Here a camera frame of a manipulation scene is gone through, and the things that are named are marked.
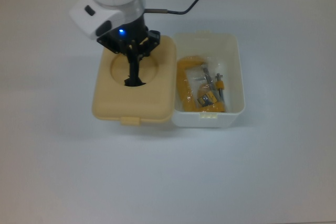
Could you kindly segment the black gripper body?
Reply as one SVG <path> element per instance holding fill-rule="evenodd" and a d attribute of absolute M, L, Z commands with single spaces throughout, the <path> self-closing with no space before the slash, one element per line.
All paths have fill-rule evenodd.
<path fill-rule="evenodd" d="M 133 40 L 137 42 L 141 38 L 146 37 L 147 31 L 148 28 L 145 24 L 144 14 L 142 14 L 139 18 L 130 23 L 113 28 L 104 36 L 112 36 L 114 38 L 124 39 L 131 44 Z"/>

